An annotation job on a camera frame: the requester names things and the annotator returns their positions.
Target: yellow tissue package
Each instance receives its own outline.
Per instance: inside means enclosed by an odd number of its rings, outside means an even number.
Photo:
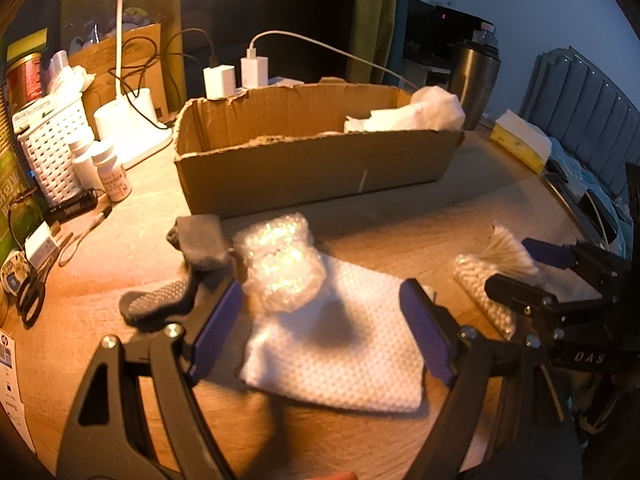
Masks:
[[[551,140],[545,133],[511,110],[495,121],[490,139],[538,174],[551,155]]]

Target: white textured cloth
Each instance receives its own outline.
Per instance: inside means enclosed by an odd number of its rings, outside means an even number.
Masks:
[[[414,412],[424,361],[400,311],[402,280],[325,254],[322,260],[327,279],[314,300],[257,317],[241,379],[336,408]]]

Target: white lamp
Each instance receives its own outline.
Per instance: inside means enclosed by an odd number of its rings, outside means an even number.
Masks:
[[[171,142],[171,129],[158,129],[131,106],[131,100],[137,110],[150,121],[158,124],[158,118],[148,89],[142,89],[137,98],[129,94],[122,95],[122,6],[123,0],[117,0],[116,8],[116,99],[98,108],[94,114],[100,140],[109,137],[116,147],[118,158],[129,169],[147,157],[159,152]]]

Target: purple gripper pad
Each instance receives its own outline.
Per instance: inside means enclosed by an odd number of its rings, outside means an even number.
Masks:
[[[567,247],[548,244],[533,238],[525,238],[522,244],[530,256],[541,264],[558,269],[569,269],[575,265],[575,256]]]
[[[400,285],[400,310],[414,335],[425,366],[431,375],[452,388],[456,379],[450,364],[452,341],[438,319],[446,314],[453,325],[457,326],[457,323],[446,309],[433,304],[416,280],[406,280]]]
[[[193,364],[189,368],[189,377],[193,383],[209,375],[231,329],[242,309],[242,287],[235,280],[225,291],[218,306],[193,345]]]

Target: gray bed headboard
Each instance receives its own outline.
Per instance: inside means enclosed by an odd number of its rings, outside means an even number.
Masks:
[[[555,137],[627,202],[625,162],[640,162],[640,112],[572,47],[538,56],[520,116]]]

